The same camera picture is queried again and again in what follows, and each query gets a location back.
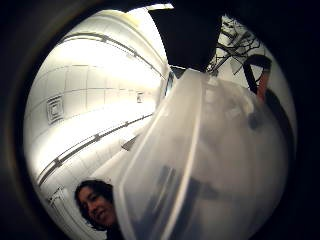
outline metal rail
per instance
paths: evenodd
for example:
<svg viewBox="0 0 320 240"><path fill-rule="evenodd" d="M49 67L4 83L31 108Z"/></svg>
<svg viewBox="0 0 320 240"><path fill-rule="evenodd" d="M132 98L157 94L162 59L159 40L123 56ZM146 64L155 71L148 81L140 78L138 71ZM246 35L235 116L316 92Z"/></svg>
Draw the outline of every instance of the metal rail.
<svg viewBox="0 0 320 240"><path fill-rule="evenodd" d="M59 156L57 156L53 161L51 161L43 170L42 172L39 174L39 176L37 177L37 182L39 187L44 183L44 181L56 170L58 169L60 166L62 166L62 164L69 159L70 157L72 157L73 155L75 155L77 152L79 152L80 150L84 149L85 147L98 142L101 138L116 132L124 127L127 127L133 123L136 123L140 120L143 120L147 117L152 116L153 114L148 114L146 116L142 116L141 118L135 119L131 122L126 121L125 123L114 127L112 129L107 129L107 130L103 130L97 134L94 134L84 140L82 140L81 142L77 143L76 145L72 146L71 148L69 148L68 150L64 151L62 154L60 154Z"/></svg>

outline tiled wall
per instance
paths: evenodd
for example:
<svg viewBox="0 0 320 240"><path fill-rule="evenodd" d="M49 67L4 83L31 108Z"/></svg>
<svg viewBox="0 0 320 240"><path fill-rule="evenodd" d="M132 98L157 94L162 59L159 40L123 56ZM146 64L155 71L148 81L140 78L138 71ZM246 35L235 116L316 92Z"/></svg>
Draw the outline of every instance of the tiled wall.
<svg viewBox="0 0 320 240"><path fill-rule="evenodd" d="M154 63L163 76L168 75L168 65L160 66L163 62L133 29L117 19L96 18L72 32L99 32L102 27L104 34L114 34L129 46L136 44L140 55ZM57 45L38 71L27 101L24 136L31 174L37 177L48 163L79 141L152 113L163 81L144 61L108 43L75 39ZM141 103L138 93L142 93ZM50 124L47 101L56 96L62 99L63 119Z"/></svg>

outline transparent plastic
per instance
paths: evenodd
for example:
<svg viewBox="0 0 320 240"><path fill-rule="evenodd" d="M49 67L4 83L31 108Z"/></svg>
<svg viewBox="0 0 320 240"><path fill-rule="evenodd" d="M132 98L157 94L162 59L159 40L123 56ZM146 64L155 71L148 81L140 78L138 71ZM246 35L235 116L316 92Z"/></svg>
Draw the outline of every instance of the transparent plastic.
<svg viewBox="0 0 320 240"><path fill-rule="evenodd" d="M237 84L187 70L115 184L126 239L247 239L272 214L287 153L267 106Z"/></svg>

